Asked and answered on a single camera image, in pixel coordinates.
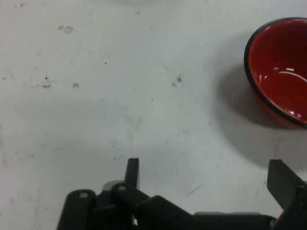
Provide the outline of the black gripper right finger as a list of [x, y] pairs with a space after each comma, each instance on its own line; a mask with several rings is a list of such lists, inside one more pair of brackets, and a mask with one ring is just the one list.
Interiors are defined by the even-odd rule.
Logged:
[[283, 209], [273, 230], [305, 230], [307, 228], [307, 183], [282, 160], [270, 160], [267, 189]]

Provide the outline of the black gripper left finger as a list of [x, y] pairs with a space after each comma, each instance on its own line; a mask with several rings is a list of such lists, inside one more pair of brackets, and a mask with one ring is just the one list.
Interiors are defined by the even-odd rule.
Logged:
[[139, 159], [128, 159], [124, 181], [96, 195], [76, 190], [66, 197], [59, 230], [197, 230], [196, 218], [155, 195], [137, 188]]

